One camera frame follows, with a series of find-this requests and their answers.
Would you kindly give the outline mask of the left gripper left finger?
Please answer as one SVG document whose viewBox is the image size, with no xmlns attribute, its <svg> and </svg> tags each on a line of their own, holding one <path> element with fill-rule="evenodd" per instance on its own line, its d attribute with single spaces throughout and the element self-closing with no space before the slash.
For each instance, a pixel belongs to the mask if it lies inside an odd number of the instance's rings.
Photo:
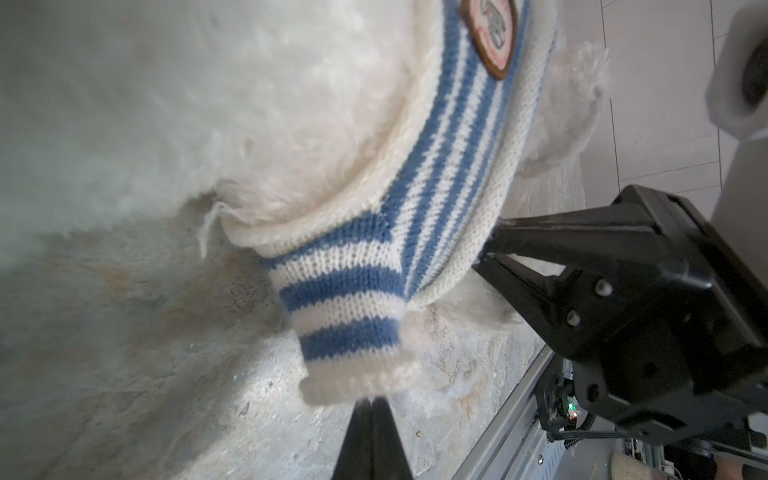
<svg viewBox="0 0 768 480">
<path fill-rule="evenodd" d="M 369 399 L 355 403 L 332 480 L 373 478 L 373 411 Z"/>
</svg>

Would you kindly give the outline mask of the white plush teddy bear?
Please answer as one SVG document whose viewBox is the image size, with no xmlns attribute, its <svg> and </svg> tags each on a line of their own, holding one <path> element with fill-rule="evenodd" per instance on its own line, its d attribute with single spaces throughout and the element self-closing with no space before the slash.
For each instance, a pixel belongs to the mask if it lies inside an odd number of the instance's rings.
<svg viewBox="0 0 768 480">
<path fill-rule="evenodd" d="M 5 1 L 1 271 L 215 193 L 311 214 L 425 106 L 455 1 Z"/>
</svg>

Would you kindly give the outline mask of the blue white striped knit sweater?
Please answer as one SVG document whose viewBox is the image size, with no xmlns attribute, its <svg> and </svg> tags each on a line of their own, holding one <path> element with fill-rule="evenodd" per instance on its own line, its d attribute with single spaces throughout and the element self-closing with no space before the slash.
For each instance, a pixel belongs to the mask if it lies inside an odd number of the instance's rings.
<svg viewBox="0 0 768 480">
<path fill-rule="evenodd" d="M 453 288 L 522 160 L 559 26 L 554 1 L 422 1 L 417 76 L 374 158 L 295 220 L 258 223 L 232 186 L 206 216 L 257 252 L 296 332 L 305 403 L 408 388 L 406 313 Z"/>
</svg>

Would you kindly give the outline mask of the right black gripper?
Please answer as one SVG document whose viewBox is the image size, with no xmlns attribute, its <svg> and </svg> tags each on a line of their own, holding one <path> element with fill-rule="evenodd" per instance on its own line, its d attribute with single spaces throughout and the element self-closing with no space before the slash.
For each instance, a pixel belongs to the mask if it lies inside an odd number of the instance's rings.
<svg viewBox="0 0 768 480">
<path fill-rule="evenodd" d="M 675 443 L 767 409 L 766 288 L 679 196 L 630 186 L 608 207 L 501 221 L 474 269 L 574 360 L 581 405 L 632 436 Z"/>
</svg>

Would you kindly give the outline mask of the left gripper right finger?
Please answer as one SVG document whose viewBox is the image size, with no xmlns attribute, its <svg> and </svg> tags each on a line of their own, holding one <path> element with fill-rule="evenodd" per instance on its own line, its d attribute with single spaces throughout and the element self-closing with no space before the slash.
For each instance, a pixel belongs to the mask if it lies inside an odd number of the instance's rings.
<svg viewBox="0 0 768 480">
<path fill-rule="evenodd" d="M 391 407 L 384 397 L 372 403 L 371 478 L 413 480 Z"/>
</svg>

